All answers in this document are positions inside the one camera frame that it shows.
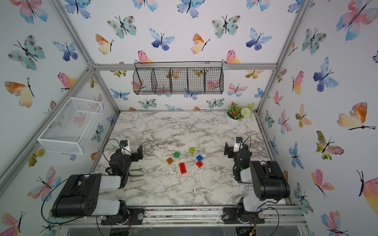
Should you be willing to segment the long red lego brick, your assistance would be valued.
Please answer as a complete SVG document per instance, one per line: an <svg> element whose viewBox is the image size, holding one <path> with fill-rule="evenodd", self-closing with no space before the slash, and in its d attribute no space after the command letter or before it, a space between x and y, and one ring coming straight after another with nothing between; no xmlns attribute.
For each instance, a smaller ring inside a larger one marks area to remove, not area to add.
<svg viewBox="0 0 378 236"><path fill-rule="evenodd" d="M180 168L180 173L181 173L182 175L184 175L184 174L187 173L187 169L186 169L186 165L185 165L185 163L180 163L180 164L179 164L179 168Z"/></svg>

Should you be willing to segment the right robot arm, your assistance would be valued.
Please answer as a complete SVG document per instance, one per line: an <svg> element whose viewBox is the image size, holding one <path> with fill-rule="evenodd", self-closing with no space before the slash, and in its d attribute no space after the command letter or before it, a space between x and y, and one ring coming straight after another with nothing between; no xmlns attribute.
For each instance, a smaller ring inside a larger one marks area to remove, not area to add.
<svg viewBox="0 0 378 236"><path fill-rule="evenodd" d="M290 196L290 187L276 161L252 161L250 145L236 137L233 146L225 144L224 155L233 159L232 173L238 183L251 183L254 193L242 197L236 207L223 209L225 224L263 224L263 206Z"/></svg>

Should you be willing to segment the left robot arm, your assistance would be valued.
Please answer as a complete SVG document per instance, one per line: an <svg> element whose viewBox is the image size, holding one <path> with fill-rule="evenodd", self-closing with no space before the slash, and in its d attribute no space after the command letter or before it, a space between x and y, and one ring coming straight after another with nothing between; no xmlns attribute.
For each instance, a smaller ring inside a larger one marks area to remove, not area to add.
<svg viewBox="0 0 378 236"><path fill-rule="evenodd" d="M102 225L141 225L145 210L128 207L123 200L109 200L100 197L101 192L123 190L133 162L143 159L143 147L136 152L129 150L129 142L122 140L120 148L110 157L106 175L71 175L65 182L52 206L56 218L77 218L104 216Z"/></svg>

